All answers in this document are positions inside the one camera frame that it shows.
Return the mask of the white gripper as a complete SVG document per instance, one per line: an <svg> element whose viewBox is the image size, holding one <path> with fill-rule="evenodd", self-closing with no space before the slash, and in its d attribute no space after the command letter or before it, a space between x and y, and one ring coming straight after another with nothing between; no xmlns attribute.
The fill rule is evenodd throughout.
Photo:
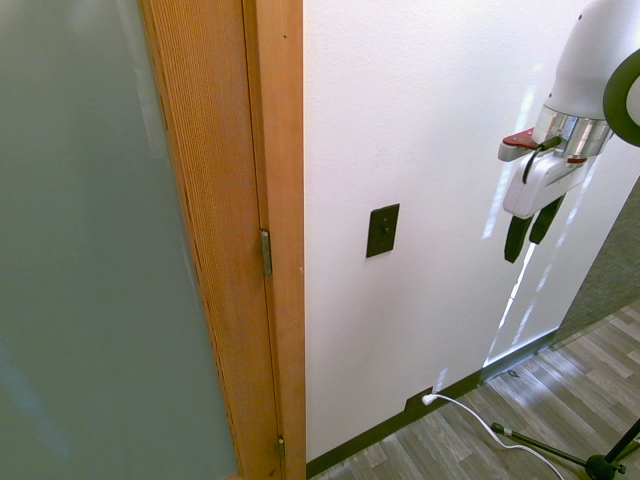
<svg viewBox="0 0 640 480"><path fill-rule="evenodd" d="M563 203L563 195L579 185L591 168L590 158L563 157L550 149L536 156L528 170L526 182L523 182L533 153L533 150L523 147L502 148L503 161L514 161L525 156L516 168L503 201L504 210L513 215L504 245L504 259L510 263L514 263L522 251L531 225L530 217L540 211L529 235L529 241L539 245Z"/></svg>

